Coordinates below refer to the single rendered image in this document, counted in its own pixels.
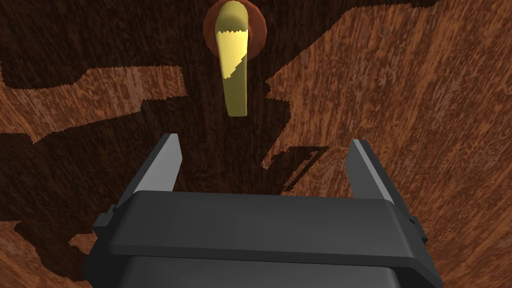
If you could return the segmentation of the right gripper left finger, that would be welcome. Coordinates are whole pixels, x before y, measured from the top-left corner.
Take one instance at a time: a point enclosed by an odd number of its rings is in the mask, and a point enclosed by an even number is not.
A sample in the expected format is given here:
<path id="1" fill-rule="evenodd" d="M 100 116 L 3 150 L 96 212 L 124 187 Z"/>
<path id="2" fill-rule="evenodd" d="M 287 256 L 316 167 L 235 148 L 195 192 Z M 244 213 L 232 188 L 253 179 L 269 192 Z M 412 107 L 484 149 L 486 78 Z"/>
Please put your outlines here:
<path id="1" fill-rule="evenodd" d="M 174 189 L 183 160 L 177 134 L 164 134 L 122 194 L 117 207 L 135 192 Z"/>

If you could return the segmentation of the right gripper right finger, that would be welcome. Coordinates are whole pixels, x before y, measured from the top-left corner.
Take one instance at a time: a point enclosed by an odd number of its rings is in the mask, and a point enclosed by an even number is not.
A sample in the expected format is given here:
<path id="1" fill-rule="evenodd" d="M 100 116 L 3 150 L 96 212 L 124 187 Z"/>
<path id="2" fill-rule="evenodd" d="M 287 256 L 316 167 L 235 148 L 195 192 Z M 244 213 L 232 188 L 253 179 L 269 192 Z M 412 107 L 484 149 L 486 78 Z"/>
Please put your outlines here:
<path id="1" fill-rule="evenodd" d="M 345 167 L 353 198 L 387 200 L 408 216 L 402 195 L 366 140 L 351 141 Z"/>

